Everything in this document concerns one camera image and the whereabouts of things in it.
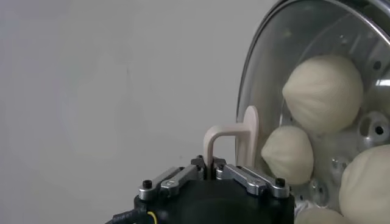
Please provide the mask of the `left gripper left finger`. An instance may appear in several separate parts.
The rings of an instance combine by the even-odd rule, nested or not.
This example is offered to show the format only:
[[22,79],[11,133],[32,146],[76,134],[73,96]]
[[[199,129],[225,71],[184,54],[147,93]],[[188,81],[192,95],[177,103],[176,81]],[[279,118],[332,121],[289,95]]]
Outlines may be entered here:
[[139,187],[138,197],[143,201],[151,201],[161,192],[173,197],[187,182],[204,180],[205,172],[204,158],[202,155],[197,155],[186,167],[171,167],[154,179],[144,180]]

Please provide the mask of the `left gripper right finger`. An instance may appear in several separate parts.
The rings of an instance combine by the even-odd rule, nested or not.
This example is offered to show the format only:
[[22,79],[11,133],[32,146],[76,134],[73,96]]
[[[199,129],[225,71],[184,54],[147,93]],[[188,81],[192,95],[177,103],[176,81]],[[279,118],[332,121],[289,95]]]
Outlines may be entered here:
[[221,195],[249,194],[262,197],[269,194],[277,199],[290,196],[290,187],[282,178],[272,178],[246,166],[227,164],[222,158],[213,158],[213,188]]

